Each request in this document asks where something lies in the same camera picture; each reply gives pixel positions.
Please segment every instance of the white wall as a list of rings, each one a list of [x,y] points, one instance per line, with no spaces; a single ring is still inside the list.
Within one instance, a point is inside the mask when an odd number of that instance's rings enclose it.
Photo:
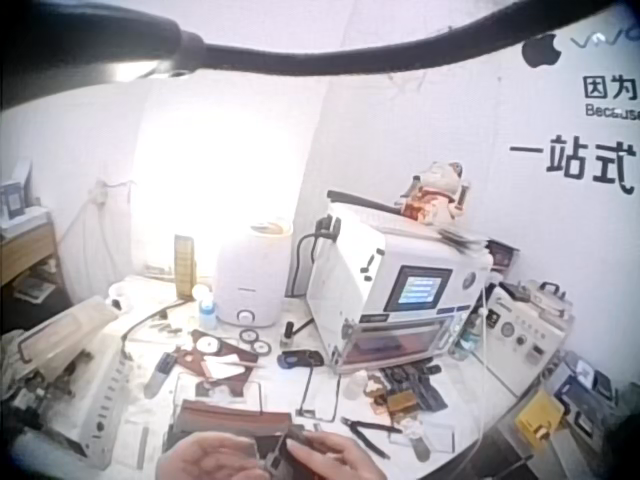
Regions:
[[[173,18],[184,30],[196,32],[208,42],[301,51],[338,47],[351,11],[351,2],[341,0],[105,3]],[[279,174],[278,168],[283,169],[290,174],[288,183],[276,182],[273,188],[287,190],[280,192],[282,201],[277,208],[278,213],[292,217],[325,90],[326,81],[295,82],[260,76],[239,80],[232,74],[199,72],[184,81],[139,81],[63,93],[2,114],[2,176],[10,175],[19,157],[32,160],[35,193],[51,209],[58,235],[71,224],[98,177],[117,183],[146,171],[167,180],[168,199],[176,191],[189,191],[189,175],[172,176],[171,164],[178,168],[186,163],[196,168],[189,172],[192,179],[199,180],[191,190],[199,189],[201,194],[189,197],[197,201],[190,213],[199,214],[204,222],[213,225],[219,225],[209,215],[214,196],[209,199],[203,190],[227,193],[229,188],[225,187],[229,184],[241,184],[236,178],[240,174],[250,177],[249,186],[256,184],[257,177],[268,185]],[[235,115],[226,124],[225,112]],[[252,144],[248,138],[251,132],[245,132],[247,138],[242,138],[247,125],[260,122],[270,122],[270,128],[279,129],[282,138],[275,144],[256,144],[255,139]],[[236,149],[229,148],[230,136],[237,140]],[[236,163],[250,159],[253,163],[248,165],[255,167],[257,154],[264,159],[281,159],[278,168],[265,171],[263,166],[241,171],[236,165],[234,178],[221,175],[220,165],[229,162],[229,157]],[[205,174],[215,174],[210,185],[204,181],[205,175],[197,171],[201,164],[206,164]],[[104,295],[109,284],[133,271],[131,239],[133,236],[133,245],[138,245],[140,236],[136,232],[140,228],[134,229],[132,235],[127,193],[126,189],[110,191],[112,196],[101,214],[117,271],[106,255],[98,228],[100,217],[94,206],[83,212],[60,246],[66,283],[76,301],[96,293]],[[247,196],[242,190],[234,193]],[[253,198],[256,205],[264,203],[265,190],[258,193]],[[161,222],[169,224],[175,216],[167,215],[163,210],[166,205],[159,202],[155,211],[160,212]],[[144,218],[145,213],[148,215],[149,211],[138,212],[137,218]]]
[[[405,30],[428,32],[430,21],[440,20],[431,7],[357,9],[347,43],[370,39],[374,24],[389,25],[387,14]],[[553,280],[568,291],[577,317],[569,348],[614,377],[640,378],[638,158],[626,160],[632,196],[591,181],[599,168],[595,144],[621,140],[640,150],[638,122],[585,117],[582,91],[582,75],[620,73],[640,84],[639,45],[581,50],[570,42],[632,23],[628,12],[613,9],[561,30],[556,45],[563,56],[555,67],[529,68],[516,46],[424,73],[332,81],[300,192],[298,235],[325,211],[327,189],[392,203],[431,162],[462,162],[472,183],[463,223],[521,249],[514,279]],[[556,134],[570,142],[580,135],[590,145],[583,181],[545,171]],[[510,145],[544,147],[545,154],[516,155]],[[306,261],[297,291],[308,272]]]

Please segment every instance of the phone repair workbench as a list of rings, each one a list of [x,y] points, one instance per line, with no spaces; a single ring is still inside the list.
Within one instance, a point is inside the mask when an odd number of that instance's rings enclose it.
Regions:
[[[124,284],[130,292],[130,310],[109,324],[103,334],[119,337],[140,319],[175,300],[173,284],[140,277],[128,277]],[[167,329],[159,331],[161,329],[157,328],[153,321],[147,321],[129,334],[125,348],[132,362],[126,389],[127,400],[114,432],[116,440],[111,462],[105,470],[91,469],[89,472],[88,466],[76,460],[69,452],[59,451],[53,446],[50,446],[52,452],[49,455],[42,455],[46,445],[41,444],[37,447],[40,455],[30,454],[29,448],[33,448],[33,444],[25,442],[24,439],[18,441],[16,452],[33,461],[56,461],[58,458],[56,463],[60,464],[64,478],[154,478],[156,462],[162,454],[169,426],[174,421],[175,406],[180,393],[177,392],[180,388],[178,385],[184,377],[193,377],[188,370],[175,365],[153,398],[145,398],[145,386],[162,354],[172,352],[177,345],[184,344],[189,338],[188,330],[198,327],[197,315],[196,303],[186,303],[168,312],[170,332],[173,333],[167,333]],[[268,355],[258,358],[260,368],[253,368],[249,377],[249,383],[260,386],[263,411],[286,412],[292,415],[293,423],[304,425],[306,429],[313,430],[314,426],[318,428],[319,425],[322,430],[340,433],[350,438],[354,437],[349,427],[341,422],[342,417],[353,421],[389,425],[388,415],[376,415],[371,406],[371,399],[362,392],[357,392],[353,400],[345,398],[346,390],[351,387],[351,375],[342,376],[337,414],[332,423],[296,415],[307,384],[309,369],[280,368],[277,357],[285,323],[293,321],[297,327],[309,318],[305,301],[290,299],[285,302],[282,322],[273,327],[256,329],[260,339],[272,346]],[[241,328],[237,326],[219,323],[211,333],[241,348],[248,347],[238,340],[240,331]],[[317,350],[326,356],[314,325],[305,328],[294,337],[292,349]],[[438,443],[443,447],[439,448],[442,451],[435,451],[432,447],[430,458],[421,462],[418,461],[410,441],[402,434],[366,430],[368,439],[389,456],[389,459],[383,459],[367,450],[389,479],[420,478],[436,470],[477,440],[483,405],[486,430],[515,403],[514,396],[489,372],[483,374],[482,365],[473,356],[458,362],[445,354],[436,357],[434,364],[440,365],[442,372],[431,377],[432,383],[448,407],[437,413],[421,412],[419,416],[424,425],[425,435],[434,444]],[[315,415],[319,418],[331,419],[336,402],[337,381],[338,375],[332,373],[329,367],[315,368],[304,409],[315,410]],[[244,399],[244,402],[249,403],[250,399]],[[247,408],[248,405],[239,399],[234,406]]]

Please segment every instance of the white container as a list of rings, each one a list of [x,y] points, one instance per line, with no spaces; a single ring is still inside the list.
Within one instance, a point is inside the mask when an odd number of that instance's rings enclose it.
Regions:
[[[247,327],[280,320],[292,233],[291,222],[275,220],[251,225],[222,246],[214,290],[220,320]]]

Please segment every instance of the white table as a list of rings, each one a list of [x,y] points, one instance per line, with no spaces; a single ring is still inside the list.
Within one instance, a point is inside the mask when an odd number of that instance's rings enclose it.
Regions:
[[[126,282],[131,292],[133,310],[106,329],[117,334],[121,334],[136,321],[175,299],[173,284],[140,277],[128,277]],[[276,357],[280,352],[279,339],[284,323],[291,320],[296,325],[300,325],[310,316],[303,300],[287,300],[282,321],[273,327],[259,329],[261,338],[271,344],[273,351],[269,356],[260,358],[259,363],[265,365],[265,368],[254,369],[250,381],[261,383],[265,411],[285,411],[294,415],[295,409],[299,406],[309,371],[304,368],[283,370],[277,366]],[[134,359],[129,384],[130,398],[122,416],[111,465],[97,475],[100,478],[153,479],[155,477],[155,464],[162,453],[163,438],[172,416],[176,381],[179,373],[184,370],[176,365],[160,393],[151,400],[144,398],[142,388],[162,352],[172,351],[177,343],[186,341],[186,332],[190,328],[197,327],[195,303],[171,310],[169,319],[173,326],[182,327],[185,333],[169,337],[166,334],[158,333],[157,329],[150,329],[147,324],[139,327],[129,337],[127,351]],[[239,331],[240,328],[236,326],[219,324],[216,331],[212,333],[237,339]],[[326,358],[314,325],[299,333],[294,342],[293,348],[317,349]],[[484,375],[485,401],[482,401],[483,368],[475,358],[469,357],[463,362],[458,362],[445,356],[436,359],[436,363],[442,366],[443,371],[441,374],[431,377],[432,383],[449,407],[438,413],[423,413],[421,415],[425,422],[448,424],[455,428],[455,453],[432,453],[429,461],[419,463],[410,447],[390,443],[387,433],[363,430],[367,437],[391,456],[390,460],[383,460],[372,454],[372,458],[390,480],[420,478],[461,453],[478,438],[480,411],[483,403],[485,406],[485,430],[515,403],[515,398],[489,372]],[[348,376],[343,377],[343,388],[348,378]],[[319,415],[330,417],[335,402],[336,380],[336,375],[332,374],[328,367],[315,369],[305,408],[316,408]],[[347,427],[340,423],[341,416],[353,420],[389,423],[387,416],[376,416],[373,413],[370,400],[364,396],[358,400],[349,401],[341,393],[336,421],[331,424],[322,423],[322,428],[326,431],[351,436]],[[304,424],[308,429],[312,429],[314,423],[312,420],[300,417],[294,417],[294,421]],[[142,470],[138,470],[136,469],[138,447],[144,427],[149,429],[149,435],[144,467]]]

